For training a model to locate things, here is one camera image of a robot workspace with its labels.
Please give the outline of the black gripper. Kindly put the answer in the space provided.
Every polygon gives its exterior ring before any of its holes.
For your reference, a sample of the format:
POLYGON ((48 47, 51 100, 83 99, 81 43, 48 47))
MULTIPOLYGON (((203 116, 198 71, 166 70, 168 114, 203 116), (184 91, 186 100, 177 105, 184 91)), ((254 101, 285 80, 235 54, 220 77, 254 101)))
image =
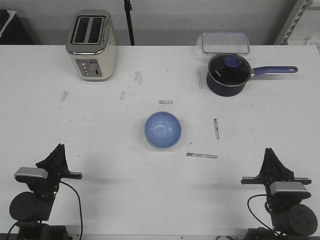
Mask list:
POLYGON ((294 172, 286 168, 278 159, 272 148, 266 148, 263 162, 256 177, 243 176, 240 180, 242 185, 271 185, 275 182, 298 182, 310 185, 312 180, 307 177, 294 177, 294 172))
POLYGON ((61 182, 61 179, 81 180, 83 177, 83 174, 81 172, 71 172, 69 170, 66 160, 65 145, 61 143, 59 143, 55 147, 55 149, 48 155, 48 157, 40 162, 37 162, 35 166, 48 172, 48 176, 46 179, 47 187, 58 186, 61 182), (52 171, 57 165, 56 161, 59 152, 62 172, 52 171))

